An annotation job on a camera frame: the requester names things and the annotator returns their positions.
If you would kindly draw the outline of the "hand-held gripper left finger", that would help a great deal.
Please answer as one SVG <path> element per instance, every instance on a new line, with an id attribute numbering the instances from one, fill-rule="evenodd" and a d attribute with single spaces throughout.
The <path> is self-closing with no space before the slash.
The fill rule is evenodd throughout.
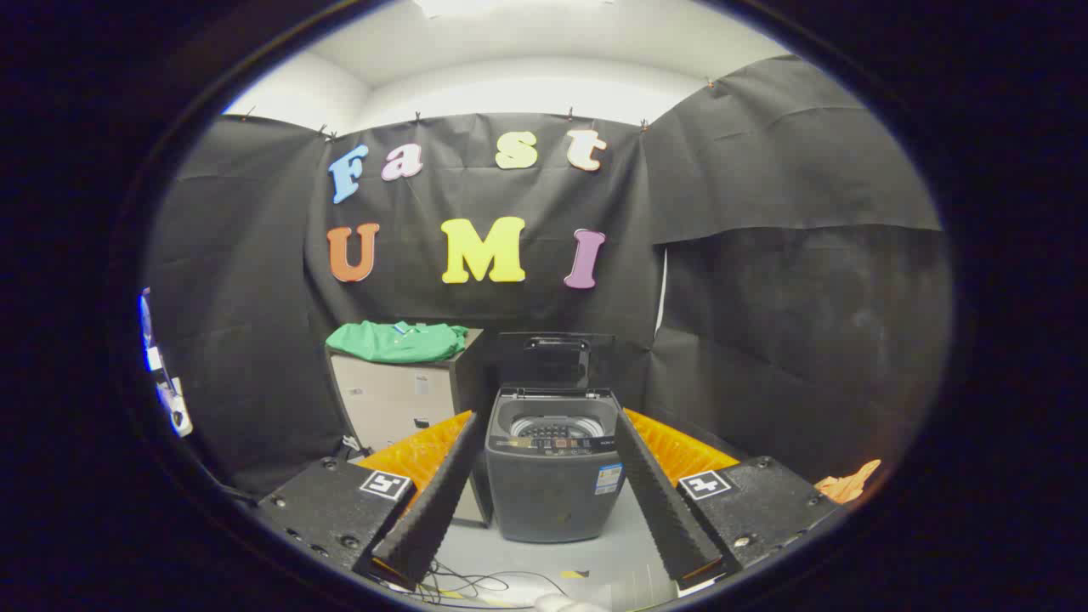
<path id="1" fill-rule="evenodd" d="M 304 555 L 407 592 L 431 570 L 485 436 L 463 411 L 356 462 L 316 461 L 261 499 L 256 519 Z"/>

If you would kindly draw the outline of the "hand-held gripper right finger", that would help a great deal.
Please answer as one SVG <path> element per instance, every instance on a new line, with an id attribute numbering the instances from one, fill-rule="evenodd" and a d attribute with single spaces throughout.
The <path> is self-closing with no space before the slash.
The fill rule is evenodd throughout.
<path id="1" fill-rule="evenodd" d="M 769 456 L 739 461 L 620 411 L 615 448 L 668 576 L 692 587 L 786 554 L 840 505 Z"/>

